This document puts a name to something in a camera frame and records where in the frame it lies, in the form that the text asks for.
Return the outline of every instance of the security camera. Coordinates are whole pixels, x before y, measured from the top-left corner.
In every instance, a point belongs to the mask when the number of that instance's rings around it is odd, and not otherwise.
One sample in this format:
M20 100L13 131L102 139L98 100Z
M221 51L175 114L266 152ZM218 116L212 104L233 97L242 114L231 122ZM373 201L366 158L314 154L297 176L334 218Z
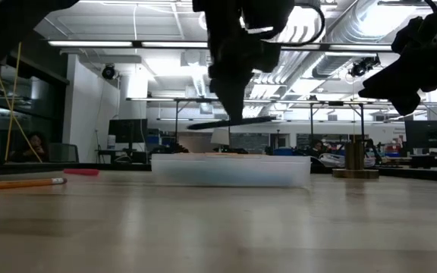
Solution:
M102 77L106 80L114 80L118 77L118 72L115 70L114 64L106 64L102 70Z

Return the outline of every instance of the table surface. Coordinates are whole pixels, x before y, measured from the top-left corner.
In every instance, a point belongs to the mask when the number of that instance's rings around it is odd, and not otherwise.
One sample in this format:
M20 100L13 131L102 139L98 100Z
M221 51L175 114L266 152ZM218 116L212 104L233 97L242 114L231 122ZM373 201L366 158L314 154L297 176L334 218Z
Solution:
M61 177L25 174L0 180ZM0 272L437 272L437 182L164 187L149 172L0 190Z

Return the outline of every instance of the ceiling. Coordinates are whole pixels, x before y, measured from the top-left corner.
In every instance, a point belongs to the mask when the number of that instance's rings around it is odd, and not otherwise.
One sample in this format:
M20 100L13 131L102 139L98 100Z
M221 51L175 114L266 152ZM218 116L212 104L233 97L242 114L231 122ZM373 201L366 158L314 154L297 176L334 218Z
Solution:
M83 0L70 9L49 14L35 30L47 39L206 41L206 31L199 24L200 14L193 13L191 1L147 0L139 1L138 5L133 4L135 2L127 0L118 2L115 0ZM325 9L327 29L354 0L337 0L336 2L338 4L336 8ZM428 13L429 9L418 8L412 14L407 14L407 19ZM376 19L375 24L387 24L389 20L391 18L386 14ZM408 20L405 20L397 29L402 28L407 22ZM395 34L396 31L390 32L380 42L392 42ZM181 56L184 50L87 49L86 51L73 50L69 52L79 54L81 59L89 57L94 61L96 60L94 57L97 57L98 61L99 58L102 60L105 56L141 56L151 74L154 75L154 79L149 82L149 91L153 96L177 95L184 93L186 86L193 85L193 78L182 71ZM387 66L396 60L397 55L381 54L379 57L382 66ZM102 67L102 64L94 62L87 64L87 67L98 70ZM127 70L132 69L132 67L132 64L123 64L121 69ZM335 76L319 86L321 92L314 92L318 97L321 97L319 99L348 99L352 93L360 90L361 82L364 79L352 84L352 80L345 75L347 69L348 67L345 66L338 70ZM297 79L292 74L288 81L283 83L284 87L278 88L276 95L278 96L280 92L284 93L281 90L290 89L294 80Z

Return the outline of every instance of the computer monitor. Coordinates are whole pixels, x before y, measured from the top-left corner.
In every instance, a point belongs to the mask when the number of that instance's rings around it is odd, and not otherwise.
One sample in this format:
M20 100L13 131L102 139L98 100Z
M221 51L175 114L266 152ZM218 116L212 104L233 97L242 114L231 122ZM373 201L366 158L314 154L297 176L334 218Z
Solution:
M133 143L145 143L148 135L147 119L110 120L109 135L115 135L116 143L129 143L131 149Z
M437 148L437 121L405 121L410 149Z

